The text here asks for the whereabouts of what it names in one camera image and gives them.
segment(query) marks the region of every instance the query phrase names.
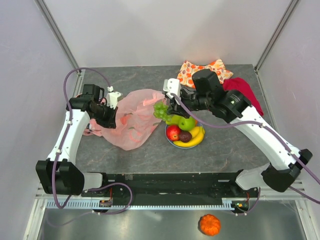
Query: red cloth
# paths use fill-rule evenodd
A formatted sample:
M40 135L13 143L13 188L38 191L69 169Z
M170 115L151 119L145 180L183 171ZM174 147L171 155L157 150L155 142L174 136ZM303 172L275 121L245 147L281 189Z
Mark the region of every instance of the red cloth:
M250 85L244 79L240 77L225 79L223 82L223 89L225 91L238 90L247 99L249 99L251 104L255 107L255 109L261 116L264 115L264 112L262 111L260 103L258 102L254 92L252 91Z

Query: blue plate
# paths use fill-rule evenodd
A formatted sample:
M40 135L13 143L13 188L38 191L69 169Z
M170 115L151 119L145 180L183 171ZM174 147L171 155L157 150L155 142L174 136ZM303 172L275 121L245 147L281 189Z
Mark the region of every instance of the blue plate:
M199 123L199 122L198 122L196 125L197 125L198 127L203 127L203 125L202 125L201 123ZM192 148L198 146L198 145L195 145L195 146L189 146L189 147L182 147L182 146L177 146L177 145L175 145L174 142L173 142L173 141L170 141L169 138L167 137L167 127L169 127L169 125L165 125L164 135L165 135L166 139L169 141L169 143L171 143L173 146L175 146L175 147L177 147L177 148L179 148L179 149L192 149Z

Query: stainless steel surface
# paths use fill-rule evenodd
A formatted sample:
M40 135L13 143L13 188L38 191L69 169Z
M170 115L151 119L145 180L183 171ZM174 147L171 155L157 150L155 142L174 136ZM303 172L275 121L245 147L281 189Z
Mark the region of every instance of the stainless steel surface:
M68 58L70 64L73 66L73 68L78 68L79 65L72 54L64 36L62 35L61 31L59 30L59 27L52 16L47 4L44 0L34 0L35 3L38 5L40 11L42 12L43 17L45 18L46 22L48 23L49 27L51 28L54 36L56 37L57 41L59 42L61 48L63 49L66 57Z
M206 240L210 237L198 231L198 221L213 214L221 221L215 240L307 240L295 206L294 201L259 202L254 211L238 217L210 210L129 210L89 214L59 228L45 224L42 230L45 240ZM45 214L53 224L61 224L87 211L47 209Z
M268 44L266 45L262 55L260 56L257 64L255 65L255 69L259 71L259 69L264 64L267 56L269 55L271 49L273 48L274 44L276 43L278 37L280 36L281 32L283 31L286 23L288 22L290 16L294 12L295 8L297 7L300 0L291 0L288 7L286 8L280 22L278 23L278 26L276 26L274 33L272 34Z

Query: white bracket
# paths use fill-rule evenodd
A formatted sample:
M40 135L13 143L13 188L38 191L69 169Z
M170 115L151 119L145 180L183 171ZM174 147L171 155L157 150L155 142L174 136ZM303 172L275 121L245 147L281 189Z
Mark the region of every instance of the white bracket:
M106 95L106 105L112 109L116 109L118 102L123 98L123 94L118 91L109 92Z
M108 86L106 89L108 90L109 93L114 91L114 87L113 86Z
M164 80L163 91L165 92L165 95L167 95L170 99L174 97L172 96L172 94L175 94L180 98L180 90L181 85L179 79L170 78Z

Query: cable clip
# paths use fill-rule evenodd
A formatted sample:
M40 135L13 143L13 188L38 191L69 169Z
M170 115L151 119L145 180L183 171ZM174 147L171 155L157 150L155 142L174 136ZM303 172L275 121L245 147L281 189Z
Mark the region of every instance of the cable clip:
M108 89L108 92L111 93L114 91L114 87L113 86L108 86L106 89Z

